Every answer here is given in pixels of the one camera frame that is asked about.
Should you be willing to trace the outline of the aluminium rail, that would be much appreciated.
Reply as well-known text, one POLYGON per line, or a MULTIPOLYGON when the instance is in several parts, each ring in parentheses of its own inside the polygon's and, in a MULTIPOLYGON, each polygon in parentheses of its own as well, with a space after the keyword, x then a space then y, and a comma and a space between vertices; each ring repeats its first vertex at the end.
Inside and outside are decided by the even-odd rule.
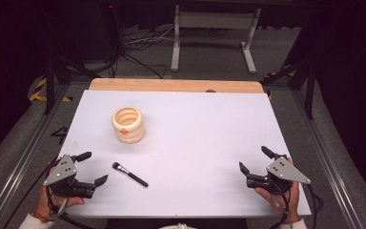
POLYGON ((69 85, 58 86, 47 114, 46 103, 32 102, 0 145, 0 221, 22 182, 60 100, 69 85))
POLYGON ((349 226, 349 229, 363 229, 363 225, 356 213, 356 209, 353 206, 348 190, 338 169, 335 167, 332 159, 328 155, 320 132, 318 131, 315 122, 309 118, 307 112, 305 111, 305 102, 303 100, 302 94, 299 91, 292 91, 292 95, 295 100, 295 104, 301 111, 303 119, 306 122, 306 126, 314 139, 314 143, 317 148, 317 157, 319 158, 320 164, 325 171, 325 175, 329 180, 330 186, 335 195, 335 199, 349 226))

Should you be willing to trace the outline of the black tripod stand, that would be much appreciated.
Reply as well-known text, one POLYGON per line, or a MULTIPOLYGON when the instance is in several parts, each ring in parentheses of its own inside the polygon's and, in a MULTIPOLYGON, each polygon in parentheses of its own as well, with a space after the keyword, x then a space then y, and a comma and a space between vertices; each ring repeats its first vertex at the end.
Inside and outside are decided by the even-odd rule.
POLYGON ((260 84, 262 86, 267 86, 286 75, 290 75, 291 73, 294 73, 292 79, 288 82, 288 87, 291 90, 299 91, 301 86, 306 84, 304 109, 307 116, 312 119, 315 90, 315 62, 312 59, 307 59, 293 65, 289 65, 277 73, 268 73, 267 76, 260 81, 260 84))
POLYGON ((47 115, 52 109, 57 101, 55 98, 55 86, 54 86, 54 78, 57 78, 61 84, 69 84, 71 82, 70 71, 67 69, 68 66, 73 67, 77 71, 82 74, 95 79, 99 78, 99 75, 86 69, 82 65, 76 64, 72 62, 68 58, 61 56, 56 53, 51 53, 47 60, 45 77, 46 81, 46 95, 47 95, 47 103, 45 115, 47 115))

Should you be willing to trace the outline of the cream ribbed ceramic holder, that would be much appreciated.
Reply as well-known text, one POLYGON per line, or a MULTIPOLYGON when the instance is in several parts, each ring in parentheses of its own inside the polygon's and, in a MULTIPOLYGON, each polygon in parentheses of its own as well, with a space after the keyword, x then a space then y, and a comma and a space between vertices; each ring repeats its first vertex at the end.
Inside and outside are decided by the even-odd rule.
POLYGON ((117 138, 122 143, 138 142, 145 134, 144 117, 134 107, 123 107, 112 116, 112 126, 117 138))

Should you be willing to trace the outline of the black power strip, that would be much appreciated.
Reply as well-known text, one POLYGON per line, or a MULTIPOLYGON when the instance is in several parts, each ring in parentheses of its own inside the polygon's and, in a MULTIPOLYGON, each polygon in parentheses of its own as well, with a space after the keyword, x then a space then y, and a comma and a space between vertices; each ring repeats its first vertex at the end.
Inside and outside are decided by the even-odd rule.
POLYGON ((102 13, 104 26, 111 46, 111 56, 116 59, 120 54, 120 36, 116 18, 113 11, 113 4, 110 2, 102 3, 102 13))

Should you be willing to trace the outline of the black makeup brush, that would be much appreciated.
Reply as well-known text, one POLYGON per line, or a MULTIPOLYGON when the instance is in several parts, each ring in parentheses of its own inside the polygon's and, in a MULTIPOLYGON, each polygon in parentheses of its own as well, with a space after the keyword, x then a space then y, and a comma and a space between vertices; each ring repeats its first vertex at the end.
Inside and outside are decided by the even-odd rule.
POLYGON ((149 184, 144 181, 143 179, 141 179, 140 177, 136 176, 134 173, 128 171, 125 167, 123 167, 120 163, 118 162, 114 162, 112 164, 112 167, 114 170, 119 171, 125 175, 127 175, 128 177, 132 178, 133 180, 135 180, 137 183, 139 183, 140 185, 144 186, 144 187, 148 187, 149 184))

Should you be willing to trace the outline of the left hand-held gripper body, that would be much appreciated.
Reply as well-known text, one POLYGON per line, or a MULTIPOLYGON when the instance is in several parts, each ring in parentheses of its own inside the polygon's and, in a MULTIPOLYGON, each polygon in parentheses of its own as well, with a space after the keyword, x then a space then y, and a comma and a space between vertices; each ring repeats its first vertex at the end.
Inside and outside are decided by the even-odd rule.
POLYGON ((79 182, 75 176, 77 169, 70 155, 63 155, 54 164, 54 169, 44 180, 43 185, 49 187, 55 195, 67 198, 91 198, 96 186, 93 183, 79 182))

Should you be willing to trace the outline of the white metal stand frame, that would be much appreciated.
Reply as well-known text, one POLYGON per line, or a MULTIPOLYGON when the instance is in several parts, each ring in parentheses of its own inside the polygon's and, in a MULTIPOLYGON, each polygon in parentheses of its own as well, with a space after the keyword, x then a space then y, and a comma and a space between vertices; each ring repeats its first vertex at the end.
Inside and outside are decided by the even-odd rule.
POLYGON ((258 23, 261 9, 256 9, 251 13, 223 13, 223 12, 186 12, 175 6, 174 11, 174 41, 171 70, 179 70, 180 57, 180 29, 229 29, 247 30, 248 37, 240 43, 240 48, 250 74, 256 73, 255 63, 250 51, 254 38, 254 33, 258 23))

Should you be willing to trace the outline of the person's white clothing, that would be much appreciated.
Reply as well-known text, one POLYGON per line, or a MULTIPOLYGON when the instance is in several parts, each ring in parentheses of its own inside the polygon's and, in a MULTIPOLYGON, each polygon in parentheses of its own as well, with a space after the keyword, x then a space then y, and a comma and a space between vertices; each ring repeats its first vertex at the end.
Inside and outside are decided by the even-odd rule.
POLYGON ((186 223, 177 223, 177 224, 173 224, 173 225, 162 226, 158 229, 197 229, 197 228, 192 227, 186 223))

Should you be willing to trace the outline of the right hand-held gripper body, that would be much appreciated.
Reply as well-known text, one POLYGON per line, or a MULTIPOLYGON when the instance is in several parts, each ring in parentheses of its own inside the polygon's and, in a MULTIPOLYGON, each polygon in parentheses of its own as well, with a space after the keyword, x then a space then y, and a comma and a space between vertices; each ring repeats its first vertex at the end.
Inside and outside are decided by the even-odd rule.
POLYGON ((284 194, 292 188, 293 182, 310 184, 311 180, 301 173, 287 158, 281 156, 267 168, 266 176, 246 173, 248 188, 263 188, 270 194, 284 194))

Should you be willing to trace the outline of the person's right hand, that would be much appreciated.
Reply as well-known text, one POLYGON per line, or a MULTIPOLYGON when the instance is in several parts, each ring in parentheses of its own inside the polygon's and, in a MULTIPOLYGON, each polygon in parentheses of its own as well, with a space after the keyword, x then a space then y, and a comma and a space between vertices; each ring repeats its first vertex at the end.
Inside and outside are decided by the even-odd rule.
POLYGON ((293 182, 290 191, 281 195, 272 195, 263 188, 255 188, 254 191, 264 198, 270 205, 273 212, 279 219, 285 218, 283 224, 296 223, 301 220, 297 209, 299 203, 299 183, 293 182))

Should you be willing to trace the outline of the yellow black floor tape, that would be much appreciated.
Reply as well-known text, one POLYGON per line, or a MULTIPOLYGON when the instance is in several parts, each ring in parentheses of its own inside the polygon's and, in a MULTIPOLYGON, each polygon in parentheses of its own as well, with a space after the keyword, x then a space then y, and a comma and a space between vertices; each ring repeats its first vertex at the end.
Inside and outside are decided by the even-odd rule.
POLYGON ((38 83, 37 83, 34 91, 31 93, 31 95, 29 97, 29 100, 30 101, 34 101, 34 100, 44 101, 44 102, 47 102, 48 101, 48 99, 44 95, 41 95, 40 94, 41 91, 42 91, 42 89, 43 89, 43 87, 46 85, 46 83, 47 83, 47 78, 46 77, 42 77, 38 81, 38 83))

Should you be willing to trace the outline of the person's left hand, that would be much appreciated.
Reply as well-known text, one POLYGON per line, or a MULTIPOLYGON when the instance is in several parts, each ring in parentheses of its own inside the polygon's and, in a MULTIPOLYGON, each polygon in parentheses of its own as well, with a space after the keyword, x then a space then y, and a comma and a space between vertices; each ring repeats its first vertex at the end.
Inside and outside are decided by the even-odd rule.
MULTIPOLYGON (((47 194, 47 189, 43 186, 39 192, 39 199, 37 201, 36 207, 31 211, 31 215, 42 222, 54 221, 51 217, 51 208, 49 207, 49 196, 47 194)), ((53 195, 51 201, 54 206, 61 206, 64 204, 64 208, 67 209, 76 205, 83 205, 85 200, 81 197, 73 198, 63 198, 60 196, 53 195)))

